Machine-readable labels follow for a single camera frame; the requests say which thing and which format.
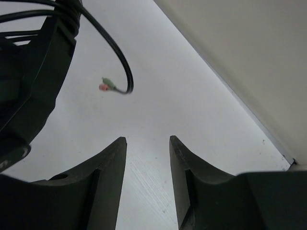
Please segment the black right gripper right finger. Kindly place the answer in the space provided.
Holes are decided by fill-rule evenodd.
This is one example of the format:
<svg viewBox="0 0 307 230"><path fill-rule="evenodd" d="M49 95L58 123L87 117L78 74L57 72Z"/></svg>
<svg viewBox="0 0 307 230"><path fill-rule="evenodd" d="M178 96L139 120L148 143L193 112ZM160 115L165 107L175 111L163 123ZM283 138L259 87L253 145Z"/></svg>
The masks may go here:
<svg viewBox="0 0 307 230"><path fill-rule="evenodd" d="M307 173L228 174L169 140L178 227L181 230L304 230Z"/></svg>

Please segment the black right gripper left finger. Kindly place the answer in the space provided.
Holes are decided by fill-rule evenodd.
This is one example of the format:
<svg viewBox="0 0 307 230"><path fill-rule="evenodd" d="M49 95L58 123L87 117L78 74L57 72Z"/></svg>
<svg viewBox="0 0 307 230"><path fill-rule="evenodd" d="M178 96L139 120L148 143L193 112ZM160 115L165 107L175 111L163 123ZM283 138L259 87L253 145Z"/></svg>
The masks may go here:
<svg viewBox="0 0 307 230"><path fill-rule="evenodd" d="M1 175L1 229L115 229L126 153L126 139L119 137L100 153L49 180L30 183Z"/></svg>

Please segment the black over-ear headphones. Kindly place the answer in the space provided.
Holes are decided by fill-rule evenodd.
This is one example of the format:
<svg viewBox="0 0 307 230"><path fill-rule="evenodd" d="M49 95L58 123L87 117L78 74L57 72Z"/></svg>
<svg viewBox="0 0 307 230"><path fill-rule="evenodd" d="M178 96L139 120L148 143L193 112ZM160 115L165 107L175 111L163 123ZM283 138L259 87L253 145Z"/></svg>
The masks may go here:
<svg viewBox="0 0 307 230"><path fill-rule="evenodd" d="M1 16L1 22L45 16L39 30L0 34L0 169L23 160L55 108L80 28L80 0L45 0L49 10Z"/></svg>

